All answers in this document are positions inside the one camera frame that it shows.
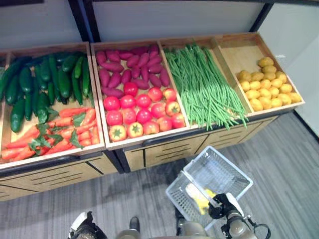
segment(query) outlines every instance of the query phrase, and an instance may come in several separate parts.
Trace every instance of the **white plastic basket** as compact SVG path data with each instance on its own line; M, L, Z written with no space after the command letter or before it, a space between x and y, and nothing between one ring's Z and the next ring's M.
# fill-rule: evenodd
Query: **white plastic basket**
M165 192L188 221L198 222L206 230L215 220L208 213L200 213L196 202L186 192L189 183L194 184L213 205L216 202L206 194L205 189L216 194L229 192L239 200L253 185L246 174L211 146L187 164Z

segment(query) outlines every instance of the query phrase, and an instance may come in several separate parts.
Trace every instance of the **potato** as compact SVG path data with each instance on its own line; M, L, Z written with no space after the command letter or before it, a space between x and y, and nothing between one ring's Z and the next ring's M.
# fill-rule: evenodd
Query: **potato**
M251 99L257 99L257 98L260 97L259 91L256 91L256 90L249 90L249 91L247 91L245 94L246 94L246 96L247 96L247 98L248 98L249 100L251 100Z
M132 68L135 66L140 60L140 57L138 55L131 56L127 61L126 61L126 66L129 68Z
M251 99L250 101L251 107L254 109L254 111L262 111L263 105L258 99Z
M251 75L246 70L242 70L241 72L239 72L237 77L240 81L251 81Z
M283 81L283 83L286 83L287 82L287 76L284 72L281 72L281 71L277 71L276 72L276 78L279 78Z
M270 72L267 72L264 74L264 79L268 79L268 80L273 80L276 78L276 74L275 73L270 73Z
M280 107L283 105L283 102L279 98L273 98L271 99L271 108Z
M116 62L102 62L101 66L111 72L122 72L124 67Z
M162 61L162 58L158 55L154 56L152 59L150 59L147 63L147 67L151 67L152 65L156 65Z
M131 71L131 76L136 79L141 74L141 69L138 66L133 66Z
M148 88L150 88L149 83L141 79L134 79L134 80L131 80L131 82L135 83L138 86L138 88L141 90L147 90Z
M150 82L152 83L153 86L156 86L159 88L161 87L161 81L156 75L150 74L149 79L150 79Z
M96 61L98 62L99 65L107 61L106 55L104 51L98 51L95 54Z
M265 98L267 98L269 100L271 99L271 93L270 93L269 90L261 88L259 90L259 93L260 93L260 97L265 97Z
M130 69L126 69L123 74L122 74L122 77L121 77L121 82L123 84L125 84L126 82L129 82L132 78L132 72Z
M271 100L266 97L259 97L258 100L263 106L264 110L268 110L271 108Z
M101 91L103 94L107 96L115 96L116 98L119 98L119 99L124 96L123 91L119 89L115 89L115 88L101 87Z
M146 65L149 59L150 55L147 52L143 53L139 59L138 67L141 68L142 66Z
M277 71L277 68L274 66L265 66L261 69L264 73L275 73Z
M260 82L259 81L251 81L250 82L250 89L251 90L259 90L260 89Z
M170 78L168 76L167 70L165 68L163 68L160 71L160 75L159 75L159 79L161 81L161 84L165 87L169 86L170 84Z
M272 66L273 64L274 64L274 61L268 56L261 58L258 62L258 65L260 67Z
M297 103L301 101L301 96L296 92L288 93L288 96L291 99L291 103Z
M277 96L279 95L278 88L273 86L269 89L269 92L271 93L271 98L277 98Z
M264 78L264 74L259 72L259 71L255 71L253 73L251 73L251 80L252 81L260 81Z
M281 99L281 101L283 102L283 106L291 104L291 99L287 94L279 94L278 99Z
M118 72L114 72L110 78L108 83L109 88L116 88L121 83L121 74Z
M163 69L163 66L161 64L155 64L149 67L149 72L153 74L158 74Z
M287 94L293 90L293 87L289 84L283 84L280 86L279 91L280 93Z
M244 92L250 90L250 84L248 81L241 81L240 85L243 88Z
M109 71L104 68L99 69L99 78L100 78L101 85L103 87L107 87L110 81Z
M271 86L276 87L276 88L280 88L283 85L282 80L276 78L274 80L271 81Z
M260 87L261 88L265 88L265 89L269 89L271 87L271 82L270 80L262 80L260 82Z

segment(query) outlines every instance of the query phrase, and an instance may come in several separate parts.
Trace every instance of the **white wall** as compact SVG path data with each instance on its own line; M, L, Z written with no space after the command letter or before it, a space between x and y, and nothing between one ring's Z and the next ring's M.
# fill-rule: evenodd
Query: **white wall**
M67 0L0 8L0 48L81 41Z
M319 7L275 4L259 31L306 104L296 111L319 135Z
M101 41L247 32L262 3L93 2Z

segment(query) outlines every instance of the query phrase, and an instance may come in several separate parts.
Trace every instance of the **vegetable display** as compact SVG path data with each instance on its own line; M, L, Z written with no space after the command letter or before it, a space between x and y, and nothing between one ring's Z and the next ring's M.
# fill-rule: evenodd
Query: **vegetable display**
M207 130L214 122L229 129L238 124L236 118L246 124L244 107L209 49L194 43L172 51L166 49L165 55L190 123L206 125ZM180 124L178 116L172 116L172 120L173 126Z
M287 76L277 71L270 57L258 61L261 71L250 73L242 70L237 78L254 111L268 110L300 102L301 96L292 92L292 85L287 83Z
M19 129L25 99L21 98L13 107L11 124ZM83 148L100 142L96 127L95 109L89 107L52 111L52 121L32 126L17 141L8 143L1 151L2 159L15 162L32 156L48 155L73 148Z
M90 87L86 55L82 52L57 52L17 58L0 80L0 96L4 95L5 102L13 106L11 130L19 132L23 118L31 120L32 112L39 123L46 122L47 107L54 105L56 99L67 104L75 97L82 105L82 95L88 97Z
M175 90L167 88L170 78L156 44L100 50L95 56L111 142L185 127L182 114L180 123L172 124L180 107Z

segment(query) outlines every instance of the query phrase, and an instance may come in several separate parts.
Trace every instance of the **purple sweet potato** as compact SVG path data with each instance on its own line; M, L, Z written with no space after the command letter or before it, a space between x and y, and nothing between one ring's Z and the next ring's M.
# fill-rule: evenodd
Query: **purple sweet potato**
M159 54L159 46L157 44L153 44L150 46L150 59L157 56Z
M120 63L121 60L120 60L120 56L119 54L116 52L116 51L113 51L113 50L106 50L105 51L109 61L111 62L117 62L117 63Z
M126 69L122 74L121 82L125 84L126 82L129 82L130 80L131 80L131 70Z
M124 70L124 67L116 62L103 62L101 66L111 72L122 72Z
M107 69L101 68L99 70L99 78L100 78L101 85L103 87L107 87L108 83L110 81L110 73L109 73L109 71Z
M117 98L122 98L124 96L124 92L119 89L102 87L101 91L107 96L115 96Z
M116 88L121 83L121 74L118 72L114 72L110 78L110 82L108 84L109 88Z
M137 67L137 66L135 66L135 67L133 67L132 68L132 77L133 78L137 78L137 77L139 77L140 76L140 69L139 69L139 67Z
M131 56L126 62L127 67L132 68L139 62L139 59L140 57L138 55Z
M120 50L120 54L119 54L120 58L122 60L127 60L129 59L131 56L133 56L133 53L128 51L128 50Z
M141 68L141 75L142 75L143 81L145 82L149 81L149 69L147 66L143 66Z
M151 67L152 65L156 65L160 63L161 61L162 61L162 58L159 55L156 55L155 57L149 60L149 62L147 63L147 66Z
M133 54L135 55L141 56L143 53L146 53L148 50L149 48L147 46L140 46L140 47L133 48L131 52L133 52Z
M159 88L161 87L161 81L156 75L150 74L149 78L150 78L150 82L153 84L153 86L156 86Z
M161 64L152 65L149 67L149 72L153 74L158 74L163 69Z
M142 66L146 65L147 62L149 61L149 58L150 58L150 56L148 53L143 53L140 57L139 62L138 62L138 67L142 67Z
M106 62L108 59L106 58L105 52L104 51L98 51L95 54L96 61L98 62L99 65L102 63Z
M170 84L170 79L169 79L167 70L166 70L165 68L163 68L163 69L160 71L159 79L160 79L161 84L162 84L163 86L165 86L165 87L169 86L169 84Z
M138 88L141 90L147 90L150 87L148 82L145 82L141 79L134 79L132 80L132 82L134 82L138 86Z

